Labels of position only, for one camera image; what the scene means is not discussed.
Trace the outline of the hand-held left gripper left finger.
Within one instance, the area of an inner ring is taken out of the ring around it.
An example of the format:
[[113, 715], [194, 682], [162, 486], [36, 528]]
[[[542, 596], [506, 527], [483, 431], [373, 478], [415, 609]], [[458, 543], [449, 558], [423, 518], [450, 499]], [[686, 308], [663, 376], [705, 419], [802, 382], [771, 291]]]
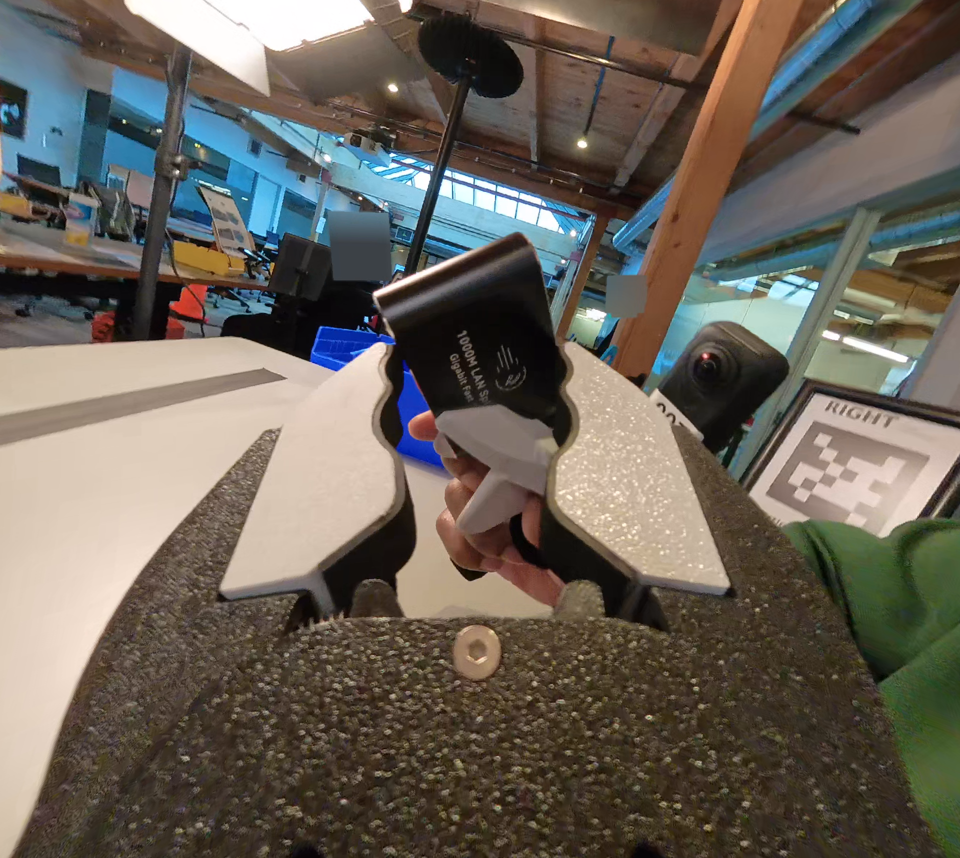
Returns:
[[225, 600], [307, 593], [348, 613], [366, 580], [397, 587], [416, 548], [405, 466], [402, 359], [375, 343], [286, 420], [222, 577]]

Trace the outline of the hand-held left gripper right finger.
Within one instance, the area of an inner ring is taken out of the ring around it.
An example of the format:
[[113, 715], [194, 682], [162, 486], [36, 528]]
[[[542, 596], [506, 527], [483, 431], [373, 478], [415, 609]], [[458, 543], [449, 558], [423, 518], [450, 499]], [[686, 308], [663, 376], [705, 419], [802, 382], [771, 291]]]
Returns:
[[727, 597], [732, 582], [669, 420], [585, 349], [561, 350], [557, 431], [539, 534], [546, 566], [638, 619], [650, 589]]

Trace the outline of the black network switch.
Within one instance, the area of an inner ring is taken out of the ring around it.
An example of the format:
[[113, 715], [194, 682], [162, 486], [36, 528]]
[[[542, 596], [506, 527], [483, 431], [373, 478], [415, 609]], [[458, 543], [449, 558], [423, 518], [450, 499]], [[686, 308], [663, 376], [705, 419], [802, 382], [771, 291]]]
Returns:
[[552, 428], [566, 374], [537, 251], [512, 233], [377, 290], [427, 408], [504, 406]]

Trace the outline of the person's right forearm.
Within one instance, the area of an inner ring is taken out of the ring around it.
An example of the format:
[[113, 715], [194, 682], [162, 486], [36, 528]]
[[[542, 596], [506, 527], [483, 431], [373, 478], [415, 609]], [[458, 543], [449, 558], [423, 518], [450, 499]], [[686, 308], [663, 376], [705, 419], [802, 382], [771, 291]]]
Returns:
[[918, 810], [959, 855], [959, 524], [921, 518], [878, 538], [851, 525], [782, 529], [842, 613], [876, 680]]

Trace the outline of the person's right hand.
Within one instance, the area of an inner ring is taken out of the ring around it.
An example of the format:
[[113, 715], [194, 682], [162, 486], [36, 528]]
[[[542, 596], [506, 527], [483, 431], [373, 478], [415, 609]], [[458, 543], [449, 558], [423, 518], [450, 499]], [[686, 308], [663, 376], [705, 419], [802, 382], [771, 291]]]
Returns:
[[564, 582], [551, 570], [522, 558], [508, 524], [477, 534], [458, 527], [459, 517], [486, 479], [488, 467], [468, 455], [444, 458], [442, 464], [451, 480], [444, 489], [445, 507], [436, 520], [436, 530], [450, 561], [470, 572], [497, 574], [537, 602], [555, 607]]

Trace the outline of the blue plastic bin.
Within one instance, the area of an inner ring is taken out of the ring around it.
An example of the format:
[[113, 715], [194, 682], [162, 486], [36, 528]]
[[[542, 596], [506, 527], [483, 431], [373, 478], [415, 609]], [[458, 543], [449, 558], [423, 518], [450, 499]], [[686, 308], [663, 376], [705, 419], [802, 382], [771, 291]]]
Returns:
[[[394, 342], [394, 338], [388, 334], [324, 325], [317, 331], [310, 361], [332, 372], [338, 372], [374, 344], [392, 345]], [[399, 392], [398, 411], [403, 424], [403, 436], [397, 451], [406, 458], [443, 468], [442, 459], [432, 442], [415, 439], [410, 434], [410, 420], [427, 411], [427, 404], [412, 372], [407, 367], [404, 368], [403, 387]]]

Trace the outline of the orange traffic cone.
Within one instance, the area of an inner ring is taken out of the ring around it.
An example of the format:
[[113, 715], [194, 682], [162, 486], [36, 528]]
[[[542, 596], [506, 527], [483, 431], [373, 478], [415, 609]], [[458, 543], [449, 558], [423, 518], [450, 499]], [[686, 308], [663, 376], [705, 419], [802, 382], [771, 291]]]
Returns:
[[176, 300], [170, 303], [169, 314], [185, 322], [206, 326], [208, 291], [209, 287], [206, 285], [185, 285], [180, 289]]

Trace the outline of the black monitor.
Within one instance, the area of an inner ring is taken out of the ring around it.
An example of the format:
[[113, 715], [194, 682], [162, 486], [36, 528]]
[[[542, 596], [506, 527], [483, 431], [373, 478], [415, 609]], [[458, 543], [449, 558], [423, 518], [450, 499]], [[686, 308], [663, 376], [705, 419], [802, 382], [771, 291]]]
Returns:
[[267, 291], [275, 296], [317, 301], [331, 270], [332, 252], [328, 245], [286, 232], [279, 243]]

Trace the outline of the yellow plastic bin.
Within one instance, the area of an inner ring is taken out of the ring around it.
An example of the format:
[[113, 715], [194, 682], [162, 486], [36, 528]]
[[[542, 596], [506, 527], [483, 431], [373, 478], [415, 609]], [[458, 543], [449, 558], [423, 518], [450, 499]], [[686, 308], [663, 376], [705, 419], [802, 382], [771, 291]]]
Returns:
[[246, 261], [240, 256], [229, 255], [215, 249], [191, 242], [174, 240], [173, 261], [178, 267], [186, 266], [210, 276], [242, 276], [246, 274]]

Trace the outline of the small poster board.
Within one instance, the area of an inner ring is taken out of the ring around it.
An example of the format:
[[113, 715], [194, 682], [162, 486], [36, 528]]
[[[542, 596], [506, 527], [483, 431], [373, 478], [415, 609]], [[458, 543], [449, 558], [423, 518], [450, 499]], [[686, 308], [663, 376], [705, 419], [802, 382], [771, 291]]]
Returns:
[[209, 211], [214, 241], [220, 252], [241, 256], [257, 250], [231, 193], [201, 184], [198, 194]]

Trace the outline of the dark light stand pole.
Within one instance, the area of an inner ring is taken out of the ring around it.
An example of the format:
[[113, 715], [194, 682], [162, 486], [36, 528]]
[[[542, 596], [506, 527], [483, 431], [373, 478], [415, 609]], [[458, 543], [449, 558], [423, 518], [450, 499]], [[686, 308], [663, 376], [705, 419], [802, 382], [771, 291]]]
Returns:
[[134, 340], [151, 336], [153, 313], [157, 306], [163, 245], [174, 199], [175, 185], [182, 176], [182, 146], [185, 113], [193, 54], [177, 43], [167, 62], [167, 98], [160, 142], [154, 160], [154, 175], [146, 237], [141, 262], [130, 335]]

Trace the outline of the long wooden table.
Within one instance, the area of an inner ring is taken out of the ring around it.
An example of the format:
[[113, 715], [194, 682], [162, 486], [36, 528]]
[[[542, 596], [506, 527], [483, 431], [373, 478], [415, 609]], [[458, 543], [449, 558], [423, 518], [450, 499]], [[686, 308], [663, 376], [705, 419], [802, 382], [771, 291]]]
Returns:
[[[142, 247], [136, 244], [97, 238], [91, 245], [73, 245], [66, 241], [63, 230], [2, 217], [1, 266], [5, 269], [138, 278], [141, 255]], [[268, 290], [266, 279], [233, 274], [216, 276], [179, 259], [173, 267], [166, 256], [160, 260], [158, 280], [169, 284], [180, 281], [259, 292]]]

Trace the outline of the black round lamp on pole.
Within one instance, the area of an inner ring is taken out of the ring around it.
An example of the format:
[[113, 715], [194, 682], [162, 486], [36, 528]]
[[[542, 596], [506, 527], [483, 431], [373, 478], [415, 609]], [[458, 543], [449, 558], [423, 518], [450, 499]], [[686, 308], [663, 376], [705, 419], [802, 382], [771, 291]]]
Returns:
[[524, 78], [522, 61], [507, 41], [465, 14], [427, 18], [419, 28], [417, 46], [428, 67], [454, 85], [454, 93], [407, 254], [404, 276], [414, 275], [422, 257], [469, 93], [474, 91], [483, 98], [504, 99], [521, 88]]

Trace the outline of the wooden support post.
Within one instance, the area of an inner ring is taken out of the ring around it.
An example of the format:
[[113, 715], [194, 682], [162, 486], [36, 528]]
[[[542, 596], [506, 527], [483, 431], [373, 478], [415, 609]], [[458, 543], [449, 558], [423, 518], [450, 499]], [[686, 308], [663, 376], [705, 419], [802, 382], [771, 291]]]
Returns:
[[803, 1], [743, 1], [643, 256], [644, 311], [615, 333], [624, 376], [652, 370]]

